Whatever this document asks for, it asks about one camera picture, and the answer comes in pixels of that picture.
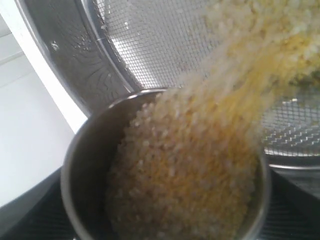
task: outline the metal pot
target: metal pot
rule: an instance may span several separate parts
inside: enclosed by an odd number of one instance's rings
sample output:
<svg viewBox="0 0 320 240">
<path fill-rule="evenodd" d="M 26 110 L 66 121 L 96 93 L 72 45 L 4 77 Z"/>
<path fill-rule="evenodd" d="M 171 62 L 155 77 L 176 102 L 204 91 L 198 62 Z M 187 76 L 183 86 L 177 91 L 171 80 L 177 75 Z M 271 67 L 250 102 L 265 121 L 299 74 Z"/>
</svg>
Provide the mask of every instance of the metal pot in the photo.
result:
<svg viewBox="0 0 320 240">
<path fill-rule="evenodd" d="M 64 207 L 70 221 L 83 240 L 117 239 L 105 213 L 106 172 L 136 112 L 152 102 L 166 89 L 149 89 L 116 100 L 93 115 L 74 137 L 61 173 Z M 269 165 L 259 155 L 255 186 L 249 211 L 238 231 L 238 240 L 252 240 L 261 230 L 271 196 Z"/>
</svg>

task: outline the white countertop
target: white countertop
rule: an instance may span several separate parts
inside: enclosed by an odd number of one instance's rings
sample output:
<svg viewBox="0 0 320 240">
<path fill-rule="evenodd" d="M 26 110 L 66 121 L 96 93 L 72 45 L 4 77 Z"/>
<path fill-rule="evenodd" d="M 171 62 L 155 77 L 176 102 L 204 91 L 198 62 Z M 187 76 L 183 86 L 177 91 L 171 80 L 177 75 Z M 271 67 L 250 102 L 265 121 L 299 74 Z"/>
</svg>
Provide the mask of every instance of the white countertop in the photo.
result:
<svg viewBox="0 0 320 240">
<path fill-rule="evenodd" d="M 61 167 L 74 133 L 87 117 L 46 63 L 15 1 L 0 0 L 0 14 L 25 54 L 10 63 L 12 68 L 3 69 L 15 73 L 29 63 L 34 68 L 0 86 L 1 207 Z"/>
</svg>

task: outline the bowl rim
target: bowl rim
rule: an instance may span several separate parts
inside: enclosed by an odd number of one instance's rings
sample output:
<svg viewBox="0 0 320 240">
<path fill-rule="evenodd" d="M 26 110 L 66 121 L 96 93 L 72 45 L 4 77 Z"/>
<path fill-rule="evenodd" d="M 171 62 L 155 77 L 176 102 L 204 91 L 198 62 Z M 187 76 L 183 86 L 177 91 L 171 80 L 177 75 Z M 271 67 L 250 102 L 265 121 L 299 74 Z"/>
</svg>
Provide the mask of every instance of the bowl rim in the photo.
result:
<svg viewBox="0 0 320 240">
<path fill-rule="evenodd" d="M 74 159 L 75 150 L 81 139 L 83 138 L 84 134 L 88 131 L 88 129 L 101 117 L 109 109 L 113 108 L 115 105 L 130 99 L 137 98 L 139 96 L 149 94 L 149 93 L 163 93 L 167 90 L 167 87 L 163 88 L 151 88 L 151 89 L 144 89 L 137 92 L 131 92 L 126 94 L 123 97 L 120 97 L 111 104 L 104 107 L 101 111 L 94 113 L 92 116 L 88 118 L 88 120 L 80 127 L 78 132 L 73 137 L 67 152 L 64 157 L 63 165 L 61 168 L 61 177 L 60 177 L 60 186 L 61 186 L 61 197 L 62 202 L 64 205 L 64 209 L 67 213 L 67 216 L 75 230 L 75 232 L 80 236 L 81 239 L 86 240 L 95 240 L 93 236 L 87 231 L 87 228 L 81 222 L 79 215 L 74 207 L 72 196 L 71 196 L 71 185 L 70 185 L 70 172 L 71 167 Z M 253 224 L 249 227 L 249 230 L 244 234 L 242 240 L 250 240 L 254 237 L 257 237 L 259 234 L 262 226 L 267 217 L 267 213 L 269 210 L 269 205 L 271 201 L 271 173 L 270 167 L 268 163 L 268 159 L 264 153 L 263 148 L 261 149 L 260 153 L 258 154 L 259 162 L 261 165 L 261 174 L 262 174 L 262 181 L 263 184 L 263 192 L 262 192 L 262 204 L 259 208 L 257 215 L 254 217 Z"/>
</svg>

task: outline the mesh sieve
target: mesh sieve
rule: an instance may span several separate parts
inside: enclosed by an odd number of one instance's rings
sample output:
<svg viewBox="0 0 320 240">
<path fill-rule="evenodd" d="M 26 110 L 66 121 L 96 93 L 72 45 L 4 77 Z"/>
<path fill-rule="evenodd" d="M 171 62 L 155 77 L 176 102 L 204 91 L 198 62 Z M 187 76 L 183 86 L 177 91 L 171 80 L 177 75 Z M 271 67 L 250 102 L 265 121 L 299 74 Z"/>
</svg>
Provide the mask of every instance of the mesh sieve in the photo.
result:
<svg viewBox="0 0 320 240">
<path fill-rule="evenodd" d="M 178 76 L 199 67 L 218 43 L 202 13 L 209 0 L 95 0 L 98 28 L 119 62 L 142 89 L 180 87 Z M 320 155 L 320 100 L 308 94 L 283 101 L 265 114 L 265 151 L 270 155 Z"/>
</svg>

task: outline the rice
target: rice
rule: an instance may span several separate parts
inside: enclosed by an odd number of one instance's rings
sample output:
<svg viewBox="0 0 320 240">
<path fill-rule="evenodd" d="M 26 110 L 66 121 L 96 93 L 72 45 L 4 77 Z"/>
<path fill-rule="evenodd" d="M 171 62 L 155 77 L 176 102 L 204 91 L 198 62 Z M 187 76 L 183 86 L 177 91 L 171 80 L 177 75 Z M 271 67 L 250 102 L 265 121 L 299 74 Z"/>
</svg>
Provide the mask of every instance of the rice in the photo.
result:
<svg viewBox="0 0 320 240">
<path fill-rule="evenodd" d="M 221 44 L 188 85 L 144 104 L 107 174 L 106 211 L 123 240 L 232 240 L 255 190 L 263 114 L 319 86 L 319 0 L 216 0 Z"/>
</svg>

